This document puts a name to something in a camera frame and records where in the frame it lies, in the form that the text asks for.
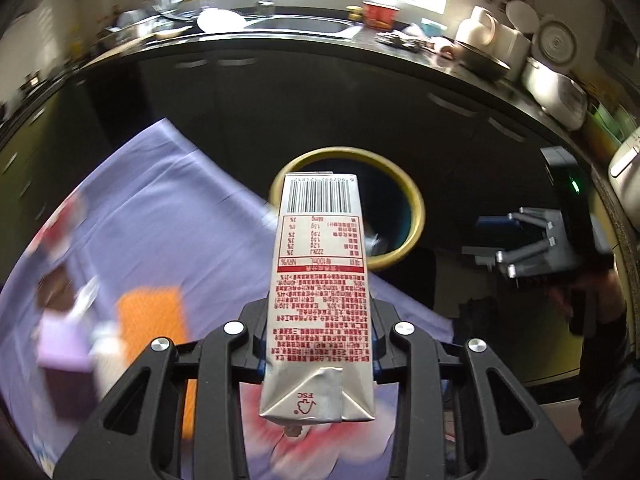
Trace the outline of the person's right hand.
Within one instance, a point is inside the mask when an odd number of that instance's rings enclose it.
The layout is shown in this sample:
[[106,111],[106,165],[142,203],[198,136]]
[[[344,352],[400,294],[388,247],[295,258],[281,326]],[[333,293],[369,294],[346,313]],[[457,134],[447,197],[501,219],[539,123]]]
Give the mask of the person's right hand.
[[570,321],[570,332],[591,337],[597,328],[626,313],[620,279],[614,270],[587,273],[568,285],[552,286],[548,297]]

